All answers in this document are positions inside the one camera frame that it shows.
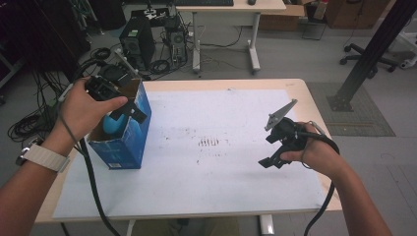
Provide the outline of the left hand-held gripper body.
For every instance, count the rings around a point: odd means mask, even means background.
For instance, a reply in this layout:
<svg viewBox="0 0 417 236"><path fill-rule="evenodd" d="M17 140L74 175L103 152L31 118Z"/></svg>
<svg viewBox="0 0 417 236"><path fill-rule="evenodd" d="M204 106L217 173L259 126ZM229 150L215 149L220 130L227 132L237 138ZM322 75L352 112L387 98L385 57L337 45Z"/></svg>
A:
<svg viewBox="0 0 417 236"><path fill-rule="evenodd" d="M94 60L100 70L95 76L91 76L86 82L87 92L95 100L108 100L120 96L120 88L127 86L133 80L139 71L135 69L123 55L121 49L114 51L116 62L108 64L103 60Z"/></svg>

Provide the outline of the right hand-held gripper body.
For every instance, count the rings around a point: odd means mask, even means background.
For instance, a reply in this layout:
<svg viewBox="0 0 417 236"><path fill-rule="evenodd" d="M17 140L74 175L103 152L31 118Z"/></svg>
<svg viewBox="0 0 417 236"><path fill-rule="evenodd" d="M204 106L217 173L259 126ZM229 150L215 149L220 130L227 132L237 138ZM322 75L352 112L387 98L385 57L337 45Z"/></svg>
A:
<svg viewBox="0 0 417 236"><path fill-rule="evenodd" d="M272 128L278 129L279 141L291 150L303 149L307 142L305 138L301 137L301 133L305 131L303 126L286 117L286 114L297 102L297 99L292 99L288 104L271 113L265 126L265 130L270 132Z"/></svg>

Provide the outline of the blue cardboard box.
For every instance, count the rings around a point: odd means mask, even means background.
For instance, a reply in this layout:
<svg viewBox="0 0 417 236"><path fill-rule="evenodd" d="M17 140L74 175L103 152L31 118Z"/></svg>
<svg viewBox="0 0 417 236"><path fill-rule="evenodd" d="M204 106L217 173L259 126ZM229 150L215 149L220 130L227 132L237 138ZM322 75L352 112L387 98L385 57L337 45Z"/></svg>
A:
<svg viewBox="0 0 417 236"><path fill-rule="evenodd" d="M109 169L140 169L149 131L151 108L141 80L132 80L121 88L121 91L128 98L132 98L148 118L140 124L129 116L123 133L111 136L105 134L102 128L105 115L88 135L87 141Z"/></svg>

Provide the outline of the person's right hand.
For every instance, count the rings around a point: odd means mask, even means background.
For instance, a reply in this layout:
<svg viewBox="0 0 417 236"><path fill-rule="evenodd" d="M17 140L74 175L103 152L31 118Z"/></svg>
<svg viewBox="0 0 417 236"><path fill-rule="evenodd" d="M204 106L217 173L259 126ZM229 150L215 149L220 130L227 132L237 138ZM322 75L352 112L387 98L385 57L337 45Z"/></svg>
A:
<svg viewBox="0 0 417 236"><path fill-rule="evenodd" d="M309 138L306 146L298 151L286 151L280 158L286 161L299 161L314 170L335 180L343 166L341 156L328 144Z"/></svg>

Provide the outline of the person's left hand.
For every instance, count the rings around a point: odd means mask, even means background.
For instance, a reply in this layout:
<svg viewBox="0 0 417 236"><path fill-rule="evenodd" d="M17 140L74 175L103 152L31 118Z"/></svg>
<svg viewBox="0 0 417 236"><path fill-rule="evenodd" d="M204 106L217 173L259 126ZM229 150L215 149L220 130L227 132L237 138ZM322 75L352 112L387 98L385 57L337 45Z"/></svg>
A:
<svg viewBox="0 0 417 236"><path fill-rule="evenodd" d="M105 101L94 100L85 88L88 80L76 80L67 93L54 128L42 143L44 148L67 156L73 146L98 125L104 115L127 103L128 98L125 96Z"/></svg>

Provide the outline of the black computer tower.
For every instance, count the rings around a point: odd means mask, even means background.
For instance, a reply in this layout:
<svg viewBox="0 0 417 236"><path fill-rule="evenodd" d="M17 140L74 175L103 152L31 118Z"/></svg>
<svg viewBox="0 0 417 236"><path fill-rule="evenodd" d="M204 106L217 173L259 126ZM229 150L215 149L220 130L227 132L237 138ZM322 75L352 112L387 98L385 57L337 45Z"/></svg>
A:
<svg viewBox="0 0 417 236"><path fill-rule="evenodd" d="M138 70L147 70L155 51L154 40L147 17L133 17L119 36L124 56Z"/></svg>

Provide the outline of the white table leg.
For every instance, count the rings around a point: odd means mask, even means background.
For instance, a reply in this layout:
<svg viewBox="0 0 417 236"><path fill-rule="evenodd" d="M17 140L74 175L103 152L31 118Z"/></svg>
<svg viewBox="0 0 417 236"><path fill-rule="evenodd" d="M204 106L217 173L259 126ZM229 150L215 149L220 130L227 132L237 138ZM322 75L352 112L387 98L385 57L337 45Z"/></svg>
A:
<svg viewBox="0 0 417 236"><path fill-rule="evenodd" d="M271 214L262 214L259 216L261 235L274 236L274 226Z"/></svg>

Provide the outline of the white table mat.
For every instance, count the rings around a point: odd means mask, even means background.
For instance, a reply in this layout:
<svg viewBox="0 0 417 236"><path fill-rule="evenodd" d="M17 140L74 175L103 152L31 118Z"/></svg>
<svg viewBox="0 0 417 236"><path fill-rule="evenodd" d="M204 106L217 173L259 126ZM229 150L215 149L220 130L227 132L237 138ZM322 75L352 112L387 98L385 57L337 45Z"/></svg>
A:
<svg viewBox="0 0 417 236"><path fill-rule="evenodd" d="M264 168L279 143L267 142L269 115L283 89L151 91L142 167L111 170L91 161L109 217L197 216L315 210L325 198L318 175L298 162Z"/></svg>

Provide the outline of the grey floor mat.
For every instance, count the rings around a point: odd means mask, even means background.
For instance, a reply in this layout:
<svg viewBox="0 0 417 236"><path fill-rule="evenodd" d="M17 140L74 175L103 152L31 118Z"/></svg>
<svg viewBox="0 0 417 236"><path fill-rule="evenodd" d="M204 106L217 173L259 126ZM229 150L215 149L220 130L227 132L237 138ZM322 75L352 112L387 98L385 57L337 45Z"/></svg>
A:
<svg viewBox="0 0 417 236"><path fill-rule="evenodd" d="M394 137L395 132L368 92L360 87L350 101L352 111L332 111L327 97L334 95L341 83L307 83L332 136Z"/></svg>

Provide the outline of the grey computer tower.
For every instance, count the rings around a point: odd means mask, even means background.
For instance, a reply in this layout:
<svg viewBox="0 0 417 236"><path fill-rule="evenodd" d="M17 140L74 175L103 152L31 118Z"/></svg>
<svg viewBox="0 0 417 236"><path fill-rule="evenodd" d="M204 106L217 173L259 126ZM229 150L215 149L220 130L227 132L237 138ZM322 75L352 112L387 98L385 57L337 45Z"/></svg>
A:
<svg viewBox="0 0 417 236"><path fill-rule="evenodd" d="M171 59L173 63L183 63L186 61L186 42L184 32L181 30L171 31L168 34Z"/></svg>

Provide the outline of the wristwatch with beige band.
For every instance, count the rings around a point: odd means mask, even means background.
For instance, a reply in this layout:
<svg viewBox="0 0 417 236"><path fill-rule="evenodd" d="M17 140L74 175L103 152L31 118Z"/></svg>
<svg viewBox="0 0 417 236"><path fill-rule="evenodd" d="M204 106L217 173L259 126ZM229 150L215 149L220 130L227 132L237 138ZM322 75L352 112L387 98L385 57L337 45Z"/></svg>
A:
<svg viewBox="0 0 417 236"><path fill-rule="evenodd" d="M15 163L22 166L26 161L30 161L52 171L63 172L70 163L70 158L44 148L42 143L43 139L41 138L35 138L28 142Z"/></svg>

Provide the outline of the brown cardboard box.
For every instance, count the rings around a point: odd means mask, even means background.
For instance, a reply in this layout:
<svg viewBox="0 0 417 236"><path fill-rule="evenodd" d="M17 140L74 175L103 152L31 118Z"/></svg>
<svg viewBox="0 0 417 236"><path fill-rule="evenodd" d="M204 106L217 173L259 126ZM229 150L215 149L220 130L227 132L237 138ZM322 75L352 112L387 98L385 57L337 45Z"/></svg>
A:
<svg viewBox="0 0 417 236"><path fill-rule="evenodd" d="M287 5L286 10L279 13L262 13L259 23L260 30L295 31L299 20L305 16L303 5Z"/></svg>

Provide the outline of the black office chair base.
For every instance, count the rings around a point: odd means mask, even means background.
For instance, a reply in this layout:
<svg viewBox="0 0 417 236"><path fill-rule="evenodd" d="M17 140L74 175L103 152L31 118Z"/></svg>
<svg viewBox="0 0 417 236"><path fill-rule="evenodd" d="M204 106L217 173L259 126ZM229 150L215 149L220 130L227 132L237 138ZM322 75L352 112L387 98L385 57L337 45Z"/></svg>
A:
<svg viewBox="0 0 417 236"><path fill-rule="evenodd" d="M343 50L345 52L350 52L351 50L354 50L354 51L358 52L358 55L346 55L346 56L344 56L343 58L341 58L339 60L339 64L340 65L345 65L349 60L359 60L360 57L361 57L361 55L365 51L364 48L362 48L362 47L360 47L360 46L358 46L357 44L354 44L354 43L350 43L349 45L346 45L343 48ZM385 64L385 65L388 65L387 70L390 73L392 73L397 68L397 66L398 66L398 63L397 62L395 62L393 60L390 60L390 59L387 59L384 56L380 57L379 60L378 60L378 62L379 63L382 63L382 64ZM368 74L367 78L368 79L372 79L378 72L379 72L379 70L378 70L377 66L374 66L371 69L371 72Z"/></svg>

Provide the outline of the black metal pole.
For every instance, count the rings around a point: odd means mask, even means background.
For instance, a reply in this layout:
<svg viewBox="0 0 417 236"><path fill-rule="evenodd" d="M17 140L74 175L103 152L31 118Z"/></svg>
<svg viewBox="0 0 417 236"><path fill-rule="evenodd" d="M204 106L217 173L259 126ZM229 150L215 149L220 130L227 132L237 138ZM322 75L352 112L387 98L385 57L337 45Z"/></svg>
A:
<svg viewBox="0 0 417 236"><path fill-rule="evenodd" d="M353 110L350 101L354 94L416 11L417 0L395 1L340 89L335 95L327 97L332 111Z"/></svg>

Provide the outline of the black keyboard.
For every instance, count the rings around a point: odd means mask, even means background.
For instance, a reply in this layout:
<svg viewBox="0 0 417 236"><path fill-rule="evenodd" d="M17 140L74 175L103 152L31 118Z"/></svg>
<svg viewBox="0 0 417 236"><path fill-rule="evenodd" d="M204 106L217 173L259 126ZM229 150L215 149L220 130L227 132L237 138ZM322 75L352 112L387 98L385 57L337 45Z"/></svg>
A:
<svg viewBox="0 0 417 236"><path fill-rule="evenodd" d="M176 6L232 7L233 0L174 0Z"/></svg>

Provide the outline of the white desk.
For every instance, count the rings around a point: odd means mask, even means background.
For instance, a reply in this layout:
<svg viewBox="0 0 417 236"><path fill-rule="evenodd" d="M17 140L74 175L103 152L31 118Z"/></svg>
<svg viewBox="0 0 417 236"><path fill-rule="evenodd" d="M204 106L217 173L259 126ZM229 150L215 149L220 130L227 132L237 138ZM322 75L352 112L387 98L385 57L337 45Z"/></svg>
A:
<svg viewBox="0 0 417 236"><path fill-rule="evenodd" d="M256 40L259 29L261 13L282 13L286 10L282 0L255 0L254 5L249 0L233 0L233 6L178 6L174 4L178 12L192 14L193 23L193 70L201 71L201 42L198 36L198 26L215 27L251 27L252 36L247 42L252 72L261 70L261 65L256 49Z"/></svg>

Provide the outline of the wooden cabinet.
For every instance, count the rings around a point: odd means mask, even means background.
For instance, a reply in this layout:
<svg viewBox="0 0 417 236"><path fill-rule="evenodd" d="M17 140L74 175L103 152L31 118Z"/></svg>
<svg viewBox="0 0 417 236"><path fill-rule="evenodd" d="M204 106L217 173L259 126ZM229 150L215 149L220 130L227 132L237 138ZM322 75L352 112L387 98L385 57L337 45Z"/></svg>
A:
<svg viewBox="0 0 417 236"><path fill-rule="evenodd" d="M328 26L342 30L371 29L390 0L328 0L325 17Z"/></svg>

